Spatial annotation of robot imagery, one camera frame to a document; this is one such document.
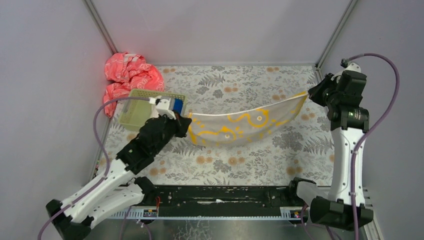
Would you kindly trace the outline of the blue towel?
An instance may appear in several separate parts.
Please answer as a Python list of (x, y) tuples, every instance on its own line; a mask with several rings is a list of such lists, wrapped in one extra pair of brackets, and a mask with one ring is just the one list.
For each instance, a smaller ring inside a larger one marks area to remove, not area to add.
[(173, 99), (172, 111), (178, 113), (179, 115), (183, 112), (184, 101), (179, 98)]

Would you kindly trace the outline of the yellow towel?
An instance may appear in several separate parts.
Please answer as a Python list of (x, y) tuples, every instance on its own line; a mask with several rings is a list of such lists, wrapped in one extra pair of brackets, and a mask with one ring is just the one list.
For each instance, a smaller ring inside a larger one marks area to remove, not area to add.
[(306, 92), (255, 109), (227, 114), (190, 113), (188, 137), (204, 147), (241, 146), (264, 139), (299, 114)]

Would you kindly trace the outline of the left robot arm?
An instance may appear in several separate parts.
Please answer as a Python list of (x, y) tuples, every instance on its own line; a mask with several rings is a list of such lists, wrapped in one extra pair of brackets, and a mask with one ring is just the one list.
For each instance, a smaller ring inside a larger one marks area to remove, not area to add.
[(138, 174), (174, 137), (187, 135), (192, 119), (176, 115), (150, 118), (109, 165), (77, 193), (51, 200), (46, 210), (64, 240), (83, 240), (104, 219), (127, 207), (155, 199), (156, 187)]

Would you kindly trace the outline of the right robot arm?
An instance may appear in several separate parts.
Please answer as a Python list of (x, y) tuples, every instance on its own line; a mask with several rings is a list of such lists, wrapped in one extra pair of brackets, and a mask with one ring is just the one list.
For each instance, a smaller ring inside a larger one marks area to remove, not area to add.
[(329, 73), (308, 90), (309, 99), (328, 109), (334, 143), (333, 175), (328, 193), (312, 180), (295, 177), (288, 191), (309, 207), (310, 220), (346, 231), (355, 231), (373, 220), (365, 207), (362, 187), (362, 158), (369, 132), (369, 112), (360, 107), (367, 83), (365, 74), (344, 70)]

